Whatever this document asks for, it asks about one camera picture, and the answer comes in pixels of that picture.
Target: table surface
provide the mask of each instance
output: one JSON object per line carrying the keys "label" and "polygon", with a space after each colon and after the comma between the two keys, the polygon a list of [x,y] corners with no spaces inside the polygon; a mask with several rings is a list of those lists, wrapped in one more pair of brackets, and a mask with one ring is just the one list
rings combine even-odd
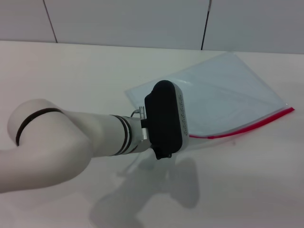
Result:
{"label": "table surface", "polygon": [[[130,115],[124,92],[220,51],[0,42],[0,145],[21,102]],[[253,132],[92,159],[66,183],[0,195],[0,228],[301,228],[304,224],[304,55],[237,53],[295,112]]]}

